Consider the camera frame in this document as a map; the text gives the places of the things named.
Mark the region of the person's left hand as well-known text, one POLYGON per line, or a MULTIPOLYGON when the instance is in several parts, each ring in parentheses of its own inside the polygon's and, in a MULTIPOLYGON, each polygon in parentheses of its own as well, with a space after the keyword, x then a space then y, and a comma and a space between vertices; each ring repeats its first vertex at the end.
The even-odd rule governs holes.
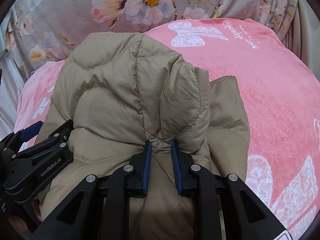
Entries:
POLYGON ((38 221, 42 222, 41 212, 40 212, 40 200, 38 196, 31 201, 31 205, 33 207, 33 211, 38 221))

